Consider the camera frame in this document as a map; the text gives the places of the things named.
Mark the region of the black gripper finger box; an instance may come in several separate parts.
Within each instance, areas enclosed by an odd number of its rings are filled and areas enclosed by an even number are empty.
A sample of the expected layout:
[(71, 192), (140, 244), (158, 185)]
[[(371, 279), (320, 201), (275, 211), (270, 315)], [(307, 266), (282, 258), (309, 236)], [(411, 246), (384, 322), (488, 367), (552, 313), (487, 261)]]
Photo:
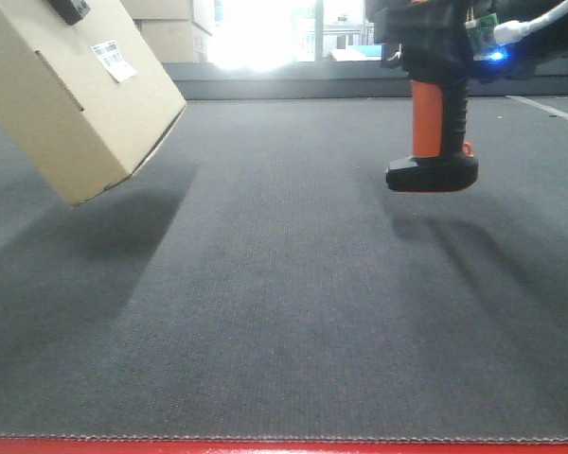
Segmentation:
[(48, 4), (69, 26), (83, 20), (91, 11), (91, 6), (85, 0), (48, 0)]

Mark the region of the black robot hand gripper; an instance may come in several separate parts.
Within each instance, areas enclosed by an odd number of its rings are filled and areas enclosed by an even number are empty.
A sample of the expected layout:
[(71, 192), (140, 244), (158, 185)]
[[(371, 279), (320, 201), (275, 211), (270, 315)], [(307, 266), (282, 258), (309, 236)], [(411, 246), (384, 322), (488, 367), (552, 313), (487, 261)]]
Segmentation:
[(529, 22), (554, 9), (558, 1), (366, 1), (365, 15), (375, 25), (374, 41), (399, 44), (398, 65), (409, 77), (437, 85), (465, 79), (530, 79), (537, 68), (568, 58), (568, 13), (504, 47), (498, 61), (477, 61), (465, 29), (469, 12), (497, 16), (502, 24)]

